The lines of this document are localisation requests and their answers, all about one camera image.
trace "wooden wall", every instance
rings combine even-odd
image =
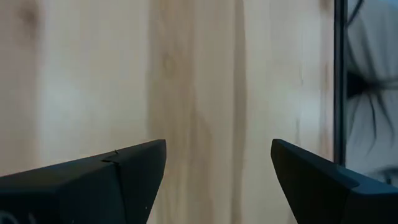
[[[331,158],[332,5],[0,0],[0,174],[166,138],[149,223],[292,222],[270,146]]]

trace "metal frame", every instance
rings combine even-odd
[[[347,0],[335,0],[333,159],[342,166],[346,161],[346,24]]]

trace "black frame edge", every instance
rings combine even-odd
[[[335,0],[333,160],[346,162],[346,29],[347,0]]]

